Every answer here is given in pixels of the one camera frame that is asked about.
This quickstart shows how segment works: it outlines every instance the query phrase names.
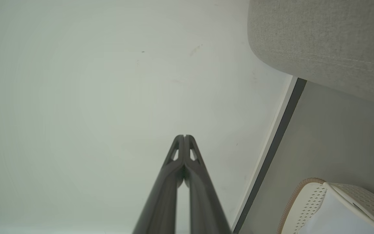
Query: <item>laundry basket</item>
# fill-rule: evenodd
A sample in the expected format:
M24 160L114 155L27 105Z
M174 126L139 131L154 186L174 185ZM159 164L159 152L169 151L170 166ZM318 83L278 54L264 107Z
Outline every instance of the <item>laundry basket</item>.
M374 228L374 194L355 186L328 183L322 179L305 179L297 186L282 214L277 234L298 234L321 208L326 193Z

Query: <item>stain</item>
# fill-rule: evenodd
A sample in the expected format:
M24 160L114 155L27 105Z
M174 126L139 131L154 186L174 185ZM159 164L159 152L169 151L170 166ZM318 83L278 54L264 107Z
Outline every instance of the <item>stain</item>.
M255 83L258 83L258 77L256 77L255 73L252 71L252 79Z
M196 48L194 48L191 53L190 53L190 57L193 56L198 50L200 49L200 46L197 46Z

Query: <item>gray fabric cushion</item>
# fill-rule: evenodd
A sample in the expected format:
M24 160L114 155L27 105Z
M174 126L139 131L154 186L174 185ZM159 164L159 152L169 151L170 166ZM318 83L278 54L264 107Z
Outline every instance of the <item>gray fabric cushion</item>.
M374 0L251 0L248 37L273 68L374 101Z

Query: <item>white plastic basket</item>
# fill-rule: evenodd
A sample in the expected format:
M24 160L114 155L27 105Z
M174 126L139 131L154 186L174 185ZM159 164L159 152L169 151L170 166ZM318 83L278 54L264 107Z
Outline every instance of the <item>white plastic basket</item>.
M277 234L298 234L300 228L320 209L328 192L374 227L373 193L355 185L332 184L322 179L309 178L295 189L282 215Z

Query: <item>floor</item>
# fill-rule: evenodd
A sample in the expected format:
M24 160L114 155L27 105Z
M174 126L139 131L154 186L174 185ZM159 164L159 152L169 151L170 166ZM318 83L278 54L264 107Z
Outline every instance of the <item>floor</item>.
M240 234L274 234L309 177L374 193L374 103L307 82Z
M179 134L232 226L291 80L252 52L248 5L0 0L0 233L132 233Z

